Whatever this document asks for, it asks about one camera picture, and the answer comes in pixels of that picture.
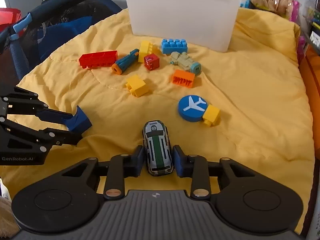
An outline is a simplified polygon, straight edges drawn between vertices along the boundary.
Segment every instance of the gray ribbed panel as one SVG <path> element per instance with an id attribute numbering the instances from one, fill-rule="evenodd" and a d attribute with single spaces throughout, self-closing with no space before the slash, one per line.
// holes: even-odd
<path id="1" fill-rule="evenodd" d="M 129 191 L 105 202 L 98 215 L 75 231 L 41 236 L 21 231 L 14 240 L 299 240 L 293 232 L 253 236 L 223 224 L 208 203 L 189 199 L 183 190 Z"/>

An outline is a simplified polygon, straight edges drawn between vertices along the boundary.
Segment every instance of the yellow blanket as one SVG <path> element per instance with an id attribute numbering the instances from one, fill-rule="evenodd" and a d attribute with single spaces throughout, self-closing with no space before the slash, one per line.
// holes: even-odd
<path id="1" fill-rule="evenodd" d="M 192 89 L 170 82 L 179 67 L 170 65 L 170 57 L 159 50 L 160 68 L 151 72 L 142 63 L 123 75 L 108 67 L 82 69 L 78 59 L 84 53 L 118 50 L 121 56 L 139 48 L 142 40 L 160 45 L 161 38 L 133 35 L 128 11 L 123 10 L 61 46 L 19 84 L 38 93 L 52 109 L 74 114 L 79 105 L 93 124 L 84 139 L 76 147 L 54 146 L 42 166 L 0 167 L 0 176 L 13 197 L 23 187 L 87 157 L 106 161 L 132 153 L 142 144 L 143 125 L 161 120 L 171 144 L 179 144 L 187 155 L 203 155 L 209 161 L 230 157 L 295 190 L 304 204 L 296 229 L 300 232 L 315 160 L 312 114 L 296 60 L 299 34 L 297 25 L 275 14 L 240 9 L 227 53 L 189 44 L 190 56 L 203 66 Z M 140 98 L 125 87 L 126 78 L 136 73 L 151 90 Z M 216 127 L 179 116 L 178 101 L 189 94 L 221 109 Z M 34 116 L 12 119 L 37 130 L 63 129 Z M 145 168 L 141 177 L 125 182 L 126 190 L 190 188 L 190 179 L 180 179 L 175 172 L 158 178 Z M 211 182 L 212 192 L 219 192 L 217 180 Z"/>

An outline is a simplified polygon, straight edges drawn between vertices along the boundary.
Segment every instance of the red plastic container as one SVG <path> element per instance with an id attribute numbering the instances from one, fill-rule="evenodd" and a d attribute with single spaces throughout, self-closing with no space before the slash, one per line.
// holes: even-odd
<path id="1" fill-rule="evenodd" d="M 20 10 L 14 8 L 0 8 L 0 32 L 20 19 Z"/>
<path id="2" fill-rule="evenodd" d="M 92 67 L 111 67 L 118 59 L 118 51 L 104 51 L 83 54 L 79 63 L 82 68 L 92 68 Z"/>

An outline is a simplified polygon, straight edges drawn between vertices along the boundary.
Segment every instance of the beige fur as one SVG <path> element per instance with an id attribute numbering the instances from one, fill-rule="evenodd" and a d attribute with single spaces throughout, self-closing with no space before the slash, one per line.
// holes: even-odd
<path id="1" fill-rule="evenodd" d="M 0 238 L 12 237 L 18 231 L 18 225 L 12 215 L 11 202 L 0 196 Z"/>

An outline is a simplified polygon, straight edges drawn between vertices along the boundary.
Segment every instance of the blue disc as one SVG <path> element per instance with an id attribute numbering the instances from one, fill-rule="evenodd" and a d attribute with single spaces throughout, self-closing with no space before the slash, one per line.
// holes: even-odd
<path id="1" fill-rule="evenodd" d="M 180 116 L 189 122 L 199 122 L 208 107 L 207 102 L 196 95 L 189 95 L 181 98 L 178 104 Z"/>

